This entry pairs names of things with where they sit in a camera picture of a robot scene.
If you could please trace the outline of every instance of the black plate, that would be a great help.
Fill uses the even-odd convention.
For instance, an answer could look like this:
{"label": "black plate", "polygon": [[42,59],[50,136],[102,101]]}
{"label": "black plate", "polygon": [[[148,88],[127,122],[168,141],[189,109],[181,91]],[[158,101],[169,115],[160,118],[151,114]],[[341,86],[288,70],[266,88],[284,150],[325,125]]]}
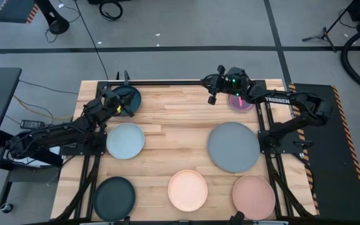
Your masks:
{"label": "black plate", "polygon": [[96,214],[105,221],[125,218],[136,202],[136,192],[126,178],[111,177],[102,182],[94,195]]}
{"label": "black plate", "polygon": [[[141,105],[141,93],[137,90],[137,88],[130,86],[130,85],[123,85],[119,86],[112,90],[114,93],[117,93],[120,96],[125,96],[129,94],[132,91],[135,91],[136,94],[134,95],[134,98],[132,99],[130,103],[131,111],[135,114],[138,108]],[[128,114],[125,112],[125,110],[122,110],[120,113],[120,116],[127,116]]]}

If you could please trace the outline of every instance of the light blue plate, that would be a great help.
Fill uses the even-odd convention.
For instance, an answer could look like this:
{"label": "light blue plate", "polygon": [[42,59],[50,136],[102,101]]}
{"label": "light blue plate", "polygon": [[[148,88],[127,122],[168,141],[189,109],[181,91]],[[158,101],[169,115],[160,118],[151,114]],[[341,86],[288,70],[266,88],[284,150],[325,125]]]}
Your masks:
{"label": "light blue plate", "polygon": [[106,147],[116,159],[131,159],[143,149],[145,137],[136,124],[125,122],[109,132]]}

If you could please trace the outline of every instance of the wooden table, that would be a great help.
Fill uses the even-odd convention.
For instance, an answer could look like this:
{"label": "wooden table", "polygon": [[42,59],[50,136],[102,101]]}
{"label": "wooden table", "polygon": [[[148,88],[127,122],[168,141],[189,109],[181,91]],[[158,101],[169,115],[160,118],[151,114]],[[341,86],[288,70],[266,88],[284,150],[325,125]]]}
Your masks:
{"label": "wooden table", "polygon": [[[94,99],[97,81],[83,81],[77,99],[74,118],[80,116],[83,105]],[[280,79],[267,79],[268,89],[284,90]],[[226,94],[218,94],[216,105],[207,103],[209,94],[202,86],[137,86],[142,94],[142,104],[136,115],[112,117],[106,131],[123,122],[139,125],[145,132],[145,145],[136,157],[118,160],[108,152],[101,157],[97,186],[112,176],[122,176],[131,181],[136,189],[136,205],[130,217],[132,221],[175,220],[228,220],[236,208],[231,199],[235,182],[244,175],[261,176],[268,181],[268,171],[261,154],[255,166],[242,173],[230,173],[219,169],[210,159],[209,133],[215,126],[239,122],[254,133],[259,130],[256,110],[247,113],[233,111]],[[271,104],[274,121],[284,122],[291,118],[287,105]],[[60,215],[79,188],[83,156],[76,156],[61,171],[51,217]],[[284,154],[284,170],[290,190],[312,214],[315,208],[304,165],[294,156]],[[200,209],[182,212],[168,198],[168,183],[176,172],[192,169],[202,174],[208,185],[208,197]],[[283,214],[286,214],[283,195],[280,194]],[[88,193],[84,195],[81,217],[86,215]],[[93,212],[93,221],[101,219]]]}

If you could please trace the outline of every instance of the gray plate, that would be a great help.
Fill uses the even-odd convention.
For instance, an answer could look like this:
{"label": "gray plate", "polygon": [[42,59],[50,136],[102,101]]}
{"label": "gray plate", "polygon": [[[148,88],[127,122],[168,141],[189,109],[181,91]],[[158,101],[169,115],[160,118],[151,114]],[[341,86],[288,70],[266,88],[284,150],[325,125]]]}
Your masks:
{"label": "gray plate", "polygon": [[226,122],[215,127],[207,147],[212,161],[232,173],[247,171],[255,165],[259,156],[256,135],[238,122]]}
{"label": "gray plate", "polygon": [[106,147],[117,159],[131,159],[144,147],[144,139],[139,126],[126,122],[112,129],[107,136]]}

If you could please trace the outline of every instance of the pink plate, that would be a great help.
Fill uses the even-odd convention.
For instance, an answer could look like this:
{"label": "pink plate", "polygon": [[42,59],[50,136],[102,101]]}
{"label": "pink plate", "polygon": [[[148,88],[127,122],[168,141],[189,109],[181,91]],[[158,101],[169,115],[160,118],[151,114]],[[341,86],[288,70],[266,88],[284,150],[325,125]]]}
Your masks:
{"label": "pink plate", "polygon": [[232,200],[238,211],[252,220],[265,219],[273,212],[274,191],[270,184],[259,176],[243,176],[232,190]]}
{"label": "pink plate", "polygon": [[170,179],[167,192],[174,207],[184,212],[191,212],[205,203],[208,186],[198,172],[185,169],[177,172]]}

